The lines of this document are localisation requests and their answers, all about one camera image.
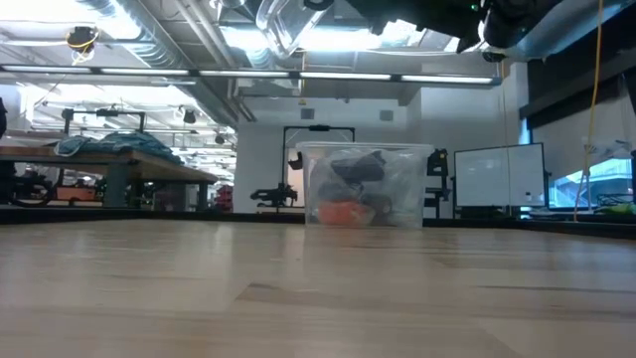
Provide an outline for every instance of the workbench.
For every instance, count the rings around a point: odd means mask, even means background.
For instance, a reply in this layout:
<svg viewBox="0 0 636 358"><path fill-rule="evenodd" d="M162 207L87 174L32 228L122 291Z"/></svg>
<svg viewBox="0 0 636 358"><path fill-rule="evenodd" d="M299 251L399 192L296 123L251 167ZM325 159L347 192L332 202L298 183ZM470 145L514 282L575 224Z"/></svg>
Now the workbench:
<svg viewBox="0 0 636 358"><path fill-rule="evenodd" d="M78 153L63 157L56 155L53 147L3 146L0 147L0 161L46 164L104 175L108 181L104 208L125 207L125 190L128 184L154 182L199 185L198 209L203 210L207 206L208 185L218 180L213 174L135 150L119 154Z"/></svg>

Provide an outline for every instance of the blue tarp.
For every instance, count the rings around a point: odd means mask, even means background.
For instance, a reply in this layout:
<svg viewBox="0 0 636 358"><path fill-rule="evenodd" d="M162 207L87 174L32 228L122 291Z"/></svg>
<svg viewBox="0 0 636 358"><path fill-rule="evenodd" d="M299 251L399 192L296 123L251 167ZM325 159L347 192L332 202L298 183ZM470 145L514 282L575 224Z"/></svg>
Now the blue tarp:
<svg viewBox="0 0 636 358"><path fill-rule="evenodd" d="M102 140L95 140L82 136L75 136L61 140L56 146L56 154L72 156L76 153L113 153L118 154L136 150L145 154L154 155L176 164L181 164L181 159L172 154L172 150L147 133L110 133Z"/></svg>

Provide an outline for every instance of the clear plastic storage bin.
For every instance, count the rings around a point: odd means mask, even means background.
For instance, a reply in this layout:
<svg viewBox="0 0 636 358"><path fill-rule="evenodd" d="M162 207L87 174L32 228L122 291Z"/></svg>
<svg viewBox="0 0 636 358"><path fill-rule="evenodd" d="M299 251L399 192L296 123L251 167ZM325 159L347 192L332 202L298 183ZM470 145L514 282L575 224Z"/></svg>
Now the clear plastic storage bin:
<svg viewBox="0 0 636 358"><path fill-rule="evenodd" d="M302 142L307 224L421 228L430 145Z"/></svg>
<svg viewBox="0 0 636 358"><path fill-rule="evenodd" d="M327 9L311 9L304 0L263 0L256 14L256 26L267 39L269 49L284 60L298 49L302 36L316 26Z"/></svg>

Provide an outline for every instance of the wood grain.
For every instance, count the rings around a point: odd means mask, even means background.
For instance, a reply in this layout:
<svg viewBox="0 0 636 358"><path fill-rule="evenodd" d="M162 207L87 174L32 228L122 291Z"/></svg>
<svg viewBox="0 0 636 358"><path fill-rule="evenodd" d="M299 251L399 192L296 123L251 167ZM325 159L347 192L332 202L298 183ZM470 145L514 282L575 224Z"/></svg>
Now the wood grain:
<svg viewBox="0 0 636 358"><path fill-rule="evenodd" d="M28 162L29 156L51 156L56 154L52 147L0 147L0 156L19 155L24 156ZM101 160L101 159L127 159L136 160L138 163L131 166L130 177L144 180L191 180L216 182L217 176L197 169L189 168L169 162L165 159L148 155L139 151L130 151L120 154L107 153L79 153L73 158L77 160ZM65 169L80 170L88 173L106 175L108 167L106 165L81 165L81 164L49 164Z"/></svg>
<svg viewBox="0 0 636 358"><path fill-rule="evenodd" d="M634 357L636 245L500 230L0 227L0 357Z"/></svg>

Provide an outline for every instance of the whiteboard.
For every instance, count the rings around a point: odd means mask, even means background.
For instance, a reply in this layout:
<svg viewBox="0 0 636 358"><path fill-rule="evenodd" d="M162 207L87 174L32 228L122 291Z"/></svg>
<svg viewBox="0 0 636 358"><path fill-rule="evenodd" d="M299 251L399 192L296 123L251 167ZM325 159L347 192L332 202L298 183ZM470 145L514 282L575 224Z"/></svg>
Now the whiteboard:
<svg viewBox="0 0 636 358"><path fill-rule="evenodd" d="M455 152L455 177L458 207L546 204L542 144Z"/></svg>

